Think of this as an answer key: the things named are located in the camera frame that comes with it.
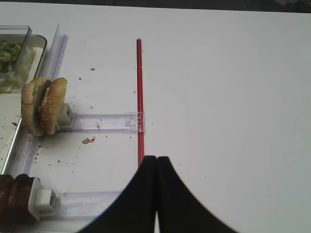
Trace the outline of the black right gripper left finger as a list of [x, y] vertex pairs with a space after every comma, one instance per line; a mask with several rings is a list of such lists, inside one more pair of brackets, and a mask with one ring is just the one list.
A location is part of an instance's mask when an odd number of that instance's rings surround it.
[[153, 233], [156, 157], [145, 156], [117, 199], [81, 233]]

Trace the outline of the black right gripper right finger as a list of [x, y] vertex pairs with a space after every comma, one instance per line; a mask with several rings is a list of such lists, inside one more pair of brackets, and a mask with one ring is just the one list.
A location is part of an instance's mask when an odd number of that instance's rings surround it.
[[234, 233], [188, 190], [169, 157], [157, 158], [158, 222], [161, 233]]

